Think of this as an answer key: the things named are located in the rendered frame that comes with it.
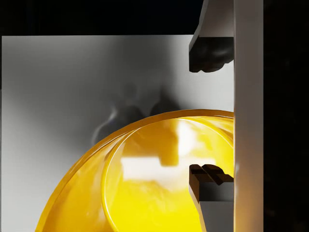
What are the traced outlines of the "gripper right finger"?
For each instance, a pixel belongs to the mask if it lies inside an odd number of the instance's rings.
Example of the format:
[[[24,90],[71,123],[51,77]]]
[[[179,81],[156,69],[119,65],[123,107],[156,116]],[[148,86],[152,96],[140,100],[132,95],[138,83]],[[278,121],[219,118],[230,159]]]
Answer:
[[[189,44],[189,71],[211,73],[234,59],[234,0],[203,0]]]

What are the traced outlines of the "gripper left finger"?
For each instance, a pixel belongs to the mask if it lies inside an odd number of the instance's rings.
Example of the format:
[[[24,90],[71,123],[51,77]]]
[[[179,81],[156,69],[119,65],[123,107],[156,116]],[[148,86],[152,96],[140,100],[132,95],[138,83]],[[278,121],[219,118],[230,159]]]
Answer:
[[[191,164],[189,192],[202,232],[234,232],[233,177],[212,164]]]

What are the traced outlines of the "yellow bowl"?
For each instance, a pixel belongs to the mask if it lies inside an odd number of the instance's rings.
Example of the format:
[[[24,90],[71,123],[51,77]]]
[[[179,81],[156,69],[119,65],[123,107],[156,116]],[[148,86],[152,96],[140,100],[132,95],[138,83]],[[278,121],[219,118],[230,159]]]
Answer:
[[[104,138],[65,174],[35,232],[202,232],[189,166],[234,176],[234,115],[180,110]]]

